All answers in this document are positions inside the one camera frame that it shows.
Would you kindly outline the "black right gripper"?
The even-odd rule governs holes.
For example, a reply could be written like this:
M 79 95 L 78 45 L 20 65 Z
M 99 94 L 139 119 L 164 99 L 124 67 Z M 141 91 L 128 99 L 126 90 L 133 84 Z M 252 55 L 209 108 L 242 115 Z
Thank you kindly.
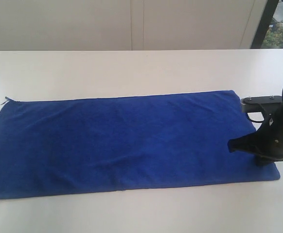
M 264 121 L 257 132 L 228 141 L 229 152 L 257 153 L 257 166 L 283 161 L 283 90 L 281 106 L 272 113 L 262 114 Z

